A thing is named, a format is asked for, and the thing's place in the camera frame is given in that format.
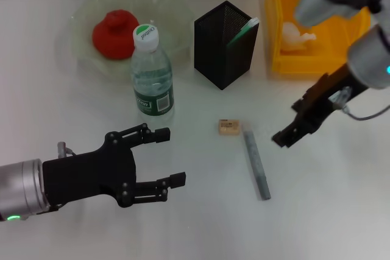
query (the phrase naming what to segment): pen holder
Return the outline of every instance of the pen holder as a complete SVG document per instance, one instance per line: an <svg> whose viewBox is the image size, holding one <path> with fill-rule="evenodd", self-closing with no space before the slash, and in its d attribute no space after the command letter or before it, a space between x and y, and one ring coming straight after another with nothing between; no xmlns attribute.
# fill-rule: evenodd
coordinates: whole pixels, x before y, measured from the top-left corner
<svg viewBox="0 0 390 260"><path fill-rule="evenodd" d="M258 24L229 43L250 19L225 1L195 21L195 68L220 90L250 68Z"/></svg>

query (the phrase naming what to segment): yellow plastic bin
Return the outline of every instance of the yellow plastic bin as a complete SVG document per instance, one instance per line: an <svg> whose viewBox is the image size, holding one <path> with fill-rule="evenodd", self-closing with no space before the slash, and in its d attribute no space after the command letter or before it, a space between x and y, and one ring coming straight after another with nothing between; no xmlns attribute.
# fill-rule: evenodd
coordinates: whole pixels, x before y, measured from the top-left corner
<svg viewBox="0 0 390 260"><path fill-rule="evenodd" d="M348 47L370 27L370 13L364 9L352 19L334 16L310 29L294 19L299 0L265 0L272 70L282 74L332 73L347 61ZM299 51L281 51L282 26L294 23L300 33L315 33L317 40Z"/></svg>

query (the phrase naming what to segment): white table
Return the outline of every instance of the white table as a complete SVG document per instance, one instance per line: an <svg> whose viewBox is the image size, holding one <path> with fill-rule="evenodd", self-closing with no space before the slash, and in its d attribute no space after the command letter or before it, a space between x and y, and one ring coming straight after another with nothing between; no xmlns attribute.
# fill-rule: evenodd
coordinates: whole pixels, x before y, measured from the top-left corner
<svg viewBox="0 0 390 260"><path fill-rule="evenodd" d="M0 164L76 152L142 122L130 86L86 82L70 53L67 21L83 0L0 0ZM224 0L187 0L201 16ZM229 0L259 16L262 0ZM266 75L262 33L250 72L224 91L174 69L172 138L134 149L138 178L187 172L166 203L122 209L108 196L0 226L2 260L389 259L389 115L355 122L331 115L290 149L271 136L313 84ZM369 90L350 103L366 115L389 103ZM220 118L247 119L272 199L258 199L242 137L219 136Z"/></svg>

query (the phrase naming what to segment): eraser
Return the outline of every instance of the eraser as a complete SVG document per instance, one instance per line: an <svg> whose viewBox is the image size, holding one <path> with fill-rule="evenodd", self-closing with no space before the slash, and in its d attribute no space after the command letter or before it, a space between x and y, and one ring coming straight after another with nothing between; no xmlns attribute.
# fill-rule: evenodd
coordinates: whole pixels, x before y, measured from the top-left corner
<svg viewBox="0 0 390 260"><path fill-rule="evenodd" d="M219 120L220 135L239 135L239 120Z"/></svg>

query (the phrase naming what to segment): water bottle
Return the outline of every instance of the water bottle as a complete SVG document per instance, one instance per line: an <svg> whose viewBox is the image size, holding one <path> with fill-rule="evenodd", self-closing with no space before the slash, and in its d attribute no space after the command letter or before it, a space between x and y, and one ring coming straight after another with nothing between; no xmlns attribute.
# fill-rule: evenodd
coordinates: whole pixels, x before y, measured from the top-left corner
<svg viewBox="0 0 390 260"><path fill-rule="evenodd" d="M146 115L164 115L174 104L171 62L159 45L155 26L142 24L135 28L133 37L130 71L137 106Z"/></svg>

